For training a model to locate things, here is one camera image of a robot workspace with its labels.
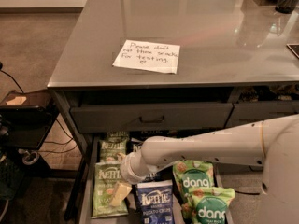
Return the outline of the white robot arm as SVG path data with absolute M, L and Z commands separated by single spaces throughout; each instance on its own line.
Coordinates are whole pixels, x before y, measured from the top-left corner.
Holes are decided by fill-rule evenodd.
M 137 184 L 179 160 L 263 166 L 257 224 L 298 224 L 299 115 L 268 119 L 185 138 L 153 136 L 121 163 L 123 181 Z

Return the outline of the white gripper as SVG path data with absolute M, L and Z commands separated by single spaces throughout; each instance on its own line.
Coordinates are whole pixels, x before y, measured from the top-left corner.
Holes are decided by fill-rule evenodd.
M 117 153 L 117 157 L 118 161 L 121 162 L 121 178 L 125 182 L 118 181 L 116 183 L 110 201 L 111 206 L 119 206 L 131 192 L 132 185 L 143 181 L 146 177 L 143 168 L 139 166 L 141 161 L 140 154 L 137 152 L 131 152 L 126 156 L 126 154 Z

